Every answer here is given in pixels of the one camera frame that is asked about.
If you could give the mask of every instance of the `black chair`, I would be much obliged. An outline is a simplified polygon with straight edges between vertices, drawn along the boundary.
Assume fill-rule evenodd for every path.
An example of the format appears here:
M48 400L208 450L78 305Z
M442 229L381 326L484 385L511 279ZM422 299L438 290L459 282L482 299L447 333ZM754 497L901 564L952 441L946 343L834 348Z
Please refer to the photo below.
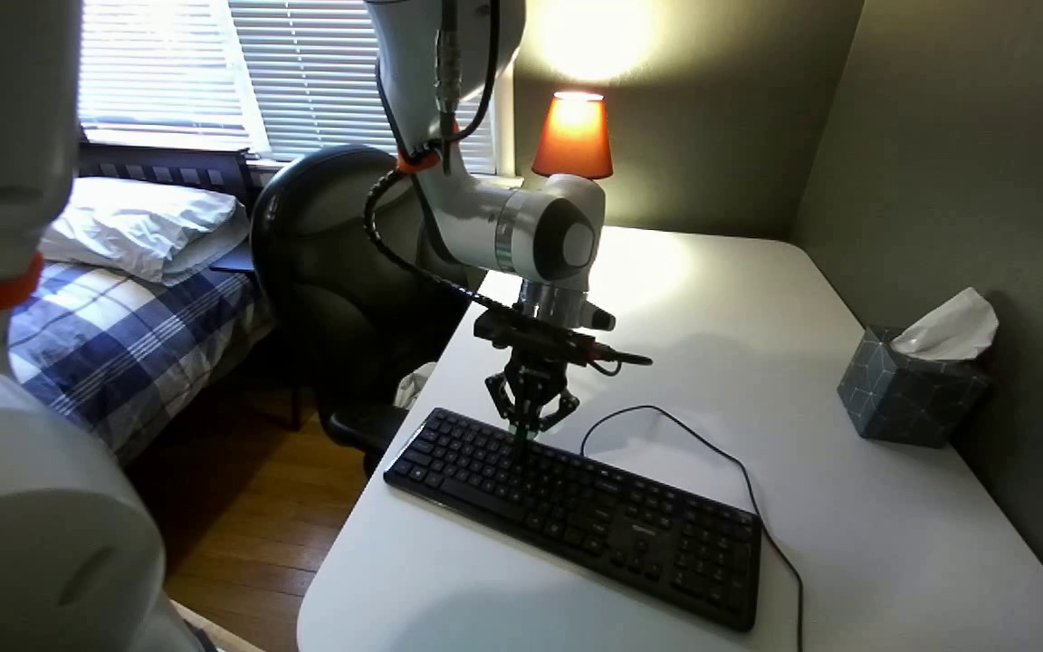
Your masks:
M402 414L395 389L442 355L466 299L409 274L365 235L365 197L395 158L377 148L323 148L269 180L252 204L252 256L280 316L288 365L330 439L374 472ZM482 274L448 262L413 180L381 199L381 235L404 262L465 287Z

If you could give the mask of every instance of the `desk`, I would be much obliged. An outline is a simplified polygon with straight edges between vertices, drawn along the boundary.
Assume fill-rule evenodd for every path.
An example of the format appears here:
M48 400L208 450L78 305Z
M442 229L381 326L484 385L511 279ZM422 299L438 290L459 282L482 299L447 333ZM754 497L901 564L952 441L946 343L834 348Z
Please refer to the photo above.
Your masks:
M484 295L515 296L492 274ZM786 244L608 229L589 296L620 316L606 338L654 360L571 368L581 414L543 441L571 450L606 414L654 401L736 452L763 517L806 583L806 652L1043 650L1043 564L952 450L853 435L838 380L863 326ZM404 415L386 468L435 407L501 424L484 377L503 351L471 316ZM746 507L732 465L658 415L593 435L606 465ZM754 635L661 610L383 487L381 472L299 606L299 650L343 652L688 652L793 650L793 581L770 552Z

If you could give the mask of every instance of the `plaid blanket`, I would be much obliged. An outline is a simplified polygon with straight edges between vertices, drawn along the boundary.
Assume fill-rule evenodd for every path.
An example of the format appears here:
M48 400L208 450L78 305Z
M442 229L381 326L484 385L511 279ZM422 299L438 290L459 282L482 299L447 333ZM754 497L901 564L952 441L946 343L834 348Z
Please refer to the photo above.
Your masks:
M36 296L16 309L12 365L27 390L129 460L204 390L256 299L241 270L144 287L48 266Z

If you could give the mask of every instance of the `lampshade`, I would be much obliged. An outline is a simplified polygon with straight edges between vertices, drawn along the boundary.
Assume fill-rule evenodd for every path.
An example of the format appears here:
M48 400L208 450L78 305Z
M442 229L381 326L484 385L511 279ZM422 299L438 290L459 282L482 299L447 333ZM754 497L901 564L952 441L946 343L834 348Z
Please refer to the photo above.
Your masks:
M606 95L593 89L558 89L547 112L543 136L537 145L532 171L608 176L608 107Z

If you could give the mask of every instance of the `cable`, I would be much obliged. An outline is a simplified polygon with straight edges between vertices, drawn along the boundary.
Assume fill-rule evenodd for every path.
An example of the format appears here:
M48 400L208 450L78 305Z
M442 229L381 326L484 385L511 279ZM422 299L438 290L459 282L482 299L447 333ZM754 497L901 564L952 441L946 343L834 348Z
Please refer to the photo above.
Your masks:
M451 282L451 279L447 279L447 274L438 274L438 270L426 270L426 267L404 262L398 250L390 250L390 245L383 244L381 223L377 223L377 204L381 204L398 180L404 180L404 176L409 176L409 174L402 174L402 171L395 168L395 171L386 171L386 174L374 185L374 193L365 197L365 231L368 231L368 244L374 244L386 262L395 262L402 270L409 270L409 274L415 274L415 279L422 279L422 282L447 287L447 290L459 295L465 299L474 299L474 305L484 305L484 309L503 309L503 305L489 299L489 296L478 295L478 290L466 290L466 287L459 287L459 282Z
M600 377L620 377L620 373L622 373L622 361L600 365L599 360L589 360L589 368L599 368Z
M497 59L501 59L501 0L489 5L489 62L484 62L484 78L482 78L482 100L478 100L474 119L451 141L465 141L482 126L489 112L492 82L497 82Z
M728 465L740 468L740 473L741 473L741 482L746 482L750 507L754 507L754 514L762 517L762 529L763 529L768 548L777 553L777 560L782 560L782 564L791 570L791 577L795 581L795 652L805 652L805 577L800 577L800 570L786 558L786 552L776 542L776 536L770 536L770 529L768 529L768 520L763 520L762 501L754 497L754 482L750 482L750 472L741 468L741 460L732 458L732 452L725 452L725 450L712 447L709 439L701 439L694 426L682 424L682 419L678 419L675 414L668 414L661 407L626 407L626 410L616 410L616 414L593 419L589 431L588 431L584 441L581 441L581 458L588 458L588 447L589 447L589 439L593 439L593 431L599 431L600 424L608 424L608 419L616 419L616 415L626 415L626 414L658 414L658 415L668 415L669 424L678 424L686 435L690 435L699 447L705 447L709 452L717 452L717 458L725 458Z
M465 141L465 136L471 136L471 133L482 126L484 112L489 112L497 53L501 53L501 0L489 5L484 89L482 89L482 100L478 100L474 119L451 136L451 145ZM398 267L404 267L404 270L415 274L415 279L426 279L426 282L435 282L435 287L447 287L447 290L451 290L451 295L459 295L465 299L474 299L474 305L482 305L482 309L503 309L503 305L489 299L489 296L478 295L478 290L466 290L466 287L447 279L447 274L435 274L435 270L404 262L402 255L395 255L395 250L383 244L381 223L377 223L377 204L381 204L381 197L390 193L402 176L413 176L413 180L415 180L415 168L420 168L426 157L438 157L442 145L430 141L426 148L409 151L404 133L402 133L402 126L398 126L395 112L390 112L386 89L383 89L381 62L377 62L377 74L374 74L374 77L377 77L377 97L381 97L383 119L386 119L390 136L395 136L395 145L398 145L398 157L409 163L409 171L386 171L386 174L374 185L374 193L368 193L368 199L365 199L365 231L368 231L368 244L374 244L386 262L395 262Z

